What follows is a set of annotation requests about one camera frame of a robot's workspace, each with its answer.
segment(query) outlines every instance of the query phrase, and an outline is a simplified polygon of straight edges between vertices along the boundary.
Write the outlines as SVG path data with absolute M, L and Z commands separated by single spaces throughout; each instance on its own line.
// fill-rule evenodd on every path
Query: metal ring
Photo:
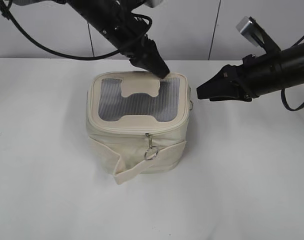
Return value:
M 152 155 L 152 157 L 148 158 L 148 153 L 153 150 L 156 149 L 156 152 Z M 150 147 L 148 150 L 146 150 L 145 154 L 144 154 L 144 158 L 146 161 L 151 161 L 157 158 L 158 154 L 159 154 L 159 148 L 157 146 L 152 146 Z

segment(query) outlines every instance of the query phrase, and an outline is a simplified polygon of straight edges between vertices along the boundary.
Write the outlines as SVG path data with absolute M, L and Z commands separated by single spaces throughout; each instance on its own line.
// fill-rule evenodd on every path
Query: white background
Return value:
M 164 0 L 154 8 L 135 10 L 153 19 L 149 37 L 166 60 L 207 60 L 218 12 L 219 0 Z M 91 56 L 87 23 L 68 5 L 51 1 L 12 7 L 18 22 L 36 40 L 67 54 Z M 252 16 L 282 49 L 304 34 L 304 0 L 222 0 L 212 60 L 240 60 L 249 54 L 263 54 L 243 38 L 235 26 Z M 92 28 L 95 54 L 114 50 Z M 55 58 L 33 46 L 0 14 L 0 58 Z M 114 58 L 123 59 L 121 55 Z
M 0 59 L 0 240 L 304 240 L 304 109 L 197 100 L 227 61 L 168 61 L 192 88 L 181 163 L 118 186 L 88 146 L 87 90 L 127 60 Z M 304 85 L 288 91 L 292 106 Z

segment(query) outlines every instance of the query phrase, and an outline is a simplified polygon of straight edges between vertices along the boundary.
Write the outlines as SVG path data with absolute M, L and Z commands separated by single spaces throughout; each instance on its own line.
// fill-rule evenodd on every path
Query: bag lid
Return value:
M 110 72 L 94 80 L 87 107 L 89 123 L 99 131 L 160 133 L 187 120 L 190 88 L 178 73 L 159 79 L 149 72 Z

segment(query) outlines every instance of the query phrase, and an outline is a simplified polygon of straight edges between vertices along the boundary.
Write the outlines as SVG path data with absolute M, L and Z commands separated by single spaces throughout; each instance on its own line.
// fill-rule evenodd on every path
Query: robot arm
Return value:
M 46 0 L 13 0 L 14 4 L 25 6 Z M 170 72 L 161 58 L 156 43 L 145 34 L 149 29 L 142 16 L 132 11 L 143 4 L 155 7 L 162 0 L 53 0 L 58 4 L 69 4 L 97 31 L 99 31 L 121 54 L 130 58 L 132 65 L 145 69 L 159 78 Z M 4 1 L 0 10 L 7 15 Z
M 199 99 L 210 101 L 238 100 L 251 102 L 262 95 L 280 91 L 286 109 L 291 109 L 285 97 L 285 89 L 304 84 L 304 43 L 281 51 L 279 46 L 252 17 L 245 17 L 236 27 L 255 46 L 266 54 L 260 57 L 248 55 L 240 66 L 226 65 L 211 80 L 197 88 Z

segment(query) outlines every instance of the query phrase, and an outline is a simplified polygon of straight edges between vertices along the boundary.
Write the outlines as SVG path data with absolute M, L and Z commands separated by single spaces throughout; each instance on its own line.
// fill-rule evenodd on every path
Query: cream cooler bag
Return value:
M 87 96 L 86 129 L 93 151 L 117 184 L 138 174 L 175 168 L 186 145 L 191 89 L 170 73 L 111 72 L 98 76 Z

